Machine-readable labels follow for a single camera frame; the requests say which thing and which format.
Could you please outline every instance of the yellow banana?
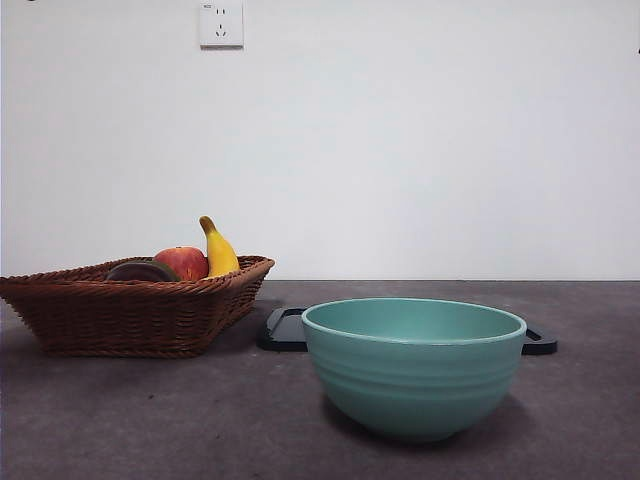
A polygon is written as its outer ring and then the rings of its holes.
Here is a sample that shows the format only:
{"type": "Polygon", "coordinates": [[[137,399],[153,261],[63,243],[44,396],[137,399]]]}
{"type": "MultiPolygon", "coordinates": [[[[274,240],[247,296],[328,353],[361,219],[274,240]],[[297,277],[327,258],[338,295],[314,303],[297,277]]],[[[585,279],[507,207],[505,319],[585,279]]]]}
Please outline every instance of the yellow banana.
{"type": "Polygon", "coordinates": [[[229,272],[240,270],[236,252],[231,244],[218,232],[213,221],[207,216],[202,216],[200,217],[200,226],[207,237],[209,275],[206,278],[219,277],[229,272]]]}

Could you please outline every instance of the wicker basket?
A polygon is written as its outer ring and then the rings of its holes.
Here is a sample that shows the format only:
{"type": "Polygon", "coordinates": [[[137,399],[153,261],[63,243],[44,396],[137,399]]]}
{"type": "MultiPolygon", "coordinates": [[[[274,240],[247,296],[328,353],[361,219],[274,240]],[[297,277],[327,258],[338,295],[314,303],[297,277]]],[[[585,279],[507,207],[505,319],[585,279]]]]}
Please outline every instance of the wicker basket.
{"type": "Polygon", "coordinates": [[[252,309],[275,263],[241,256],[239,271],[210,280],[104,280],[114,266],[144,258],[2,277],[0,295],[47,355],[194,357],[252,309]]]}

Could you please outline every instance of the gray countertop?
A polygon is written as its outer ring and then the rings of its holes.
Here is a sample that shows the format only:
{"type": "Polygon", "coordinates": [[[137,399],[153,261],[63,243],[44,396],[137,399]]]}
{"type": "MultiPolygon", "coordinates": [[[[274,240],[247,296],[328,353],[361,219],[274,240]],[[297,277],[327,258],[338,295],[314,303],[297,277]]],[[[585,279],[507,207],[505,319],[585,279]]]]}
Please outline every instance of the gray countertop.
{"type": "Polygon", "coordinates": [[[2,475],[30,479],[632,479],[640,471],[640,282],[266,281],[185,360],[48,358],[3,308],[2,475]],[[437,444],[374,437],[308,354],[261,350],[271,311],[352,297],[469,301],[555,334],[510,393],[437,444]]]}

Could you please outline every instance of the black tray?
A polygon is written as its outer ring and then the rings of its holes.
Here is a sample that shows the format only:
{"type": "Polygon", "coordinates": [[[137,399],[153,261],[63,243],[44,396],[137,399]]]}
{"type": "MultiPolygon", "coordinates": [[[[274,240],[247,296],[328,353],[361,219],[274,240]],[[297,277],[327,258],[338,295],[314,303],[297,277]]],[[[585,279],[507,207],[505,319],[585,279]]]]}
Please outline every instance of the black tray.
{"type": "MultiPolygon", "coordinates": [[[[263,350],[306,352],[302,312],[307,307],[282,307],[274,310],[258,331],[256,344],[263,350]]],[[[558,350],[558,341],[545,330],[527,321],[523,355],[548,355],[558,350]]]]}

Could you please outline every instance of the bowl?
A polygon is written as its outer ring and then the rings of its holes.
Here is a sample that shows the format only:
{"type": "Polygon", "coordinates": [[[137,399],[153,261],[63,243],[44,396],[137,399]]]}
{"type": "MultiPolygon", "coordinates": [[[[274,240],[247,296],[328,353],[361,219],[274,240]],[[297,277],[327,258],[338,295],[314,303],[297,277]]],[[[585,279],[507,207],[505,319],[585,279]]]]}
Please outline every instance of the bowl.
{"type": "Polygon", "coordinates": [[[414,443],[488,416],[508,392],[527,330],[502,310],[419,298],[323,303],[302,321],[333,404],[374,433],[414,443]]]}

